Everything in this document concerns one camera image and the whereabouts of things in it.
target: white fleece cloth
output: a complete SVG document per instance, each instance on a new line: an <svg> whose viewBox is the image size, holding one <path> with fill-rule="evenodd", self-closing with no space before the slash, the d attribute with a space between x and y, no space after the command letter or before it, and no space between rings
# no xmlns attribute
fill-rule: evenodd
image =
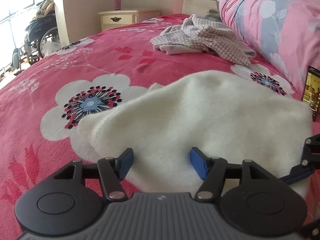
<svg viewBox="0 0 320 240"><path fill-rule="evenodd" d="M229 163L252 159L277 177L289 174L312 136L306 103L236 75L205 71L140 98L84 117L79 133L103 157L127 147L134 163L127 179L145 192L191 192L201 185L189 162L192 147ZM303 197L305 179L293 185ZM227 180L225 189L235 187Z"/></svg>

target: plastic bag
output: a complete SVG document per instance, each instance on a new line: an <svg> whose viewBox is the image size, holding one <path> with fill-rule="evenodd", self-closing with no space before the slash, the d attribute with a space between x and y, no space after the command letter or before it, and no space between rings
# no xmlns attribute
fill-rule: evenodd
<svg viewBox="0 0 320 240"><path fill-rule="evenodd" d="M54 53L55 51L57 51L58 49L61 49L62 45L60 42L52 42L52 41L47 41L42 48L42 55L43 56L48 56L52 53Z"/></svg>

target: blue gripper pad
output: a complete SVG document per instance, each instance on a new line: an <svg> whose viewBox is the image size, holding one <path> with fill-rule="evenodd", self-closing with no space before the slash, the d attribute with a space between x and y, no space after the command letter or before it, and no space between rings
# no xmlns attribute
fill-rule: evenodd
<svg viewBox="0 0 320 240"><path fill-rule="evenodd" d="M116 169L118 172L118 179L124 180L125 176L129 172L133 164L133 150L127 148L117 159L116 159Z"/></svg>
<svg viewBox="0 0 320 240"><path fill-rule="evenodd" d="M190 151L190 162L198 173L200 179L205 180L208 175L206 160L209 158L205 156L197 147L193 147Z"/></svg>

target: metal pin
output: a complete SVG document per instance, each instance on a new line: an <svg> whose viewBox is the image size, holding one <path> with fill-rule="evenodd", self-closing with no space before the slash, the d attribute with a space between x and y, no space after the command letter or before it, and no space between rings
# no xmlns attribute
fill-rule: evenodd
<svg viewBox="0 0 320 240"><path fill-rule="evenodd" d="M125 194L122 191L113 191L109 194L109 198L112 199L122 199L124 196Z"/></svg>
<svg viewBox="0 0 320 240"><path fill-rule="evenodd" d="M313 236L316 236L318 233L319 233L319 229L318 228L315 228L315 229L312 230L312 235Z"/></svg>
<svg viewBox="0 0 320 240"><path fill-rule="evenodd" d="M197 197L200 198L200 199L210 199L213 197L213 194L209 191L200 191L198 194L197 194Z"/></svg>
<svg viewBox="0 0 320 240"><path fill-rule="evenodd" d="M308 165L308 161L307 160L303 160L302 162L301 162L301 164L302 164L302 166L307 166Z"/></svg>

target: blue flower center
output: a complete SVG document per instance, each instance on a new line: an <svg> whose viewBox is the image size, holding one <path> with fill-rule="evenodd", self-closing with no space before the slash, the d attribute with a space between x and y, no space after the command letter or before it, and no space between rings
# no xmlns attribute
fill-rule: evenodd
<svg viewBox="0 0 320 240"><path fill-rule="evenodd" d="M80 105L83 111L89 112L96 110L98 105L101 103L101 100L98 97L86 98Z"/></svg>

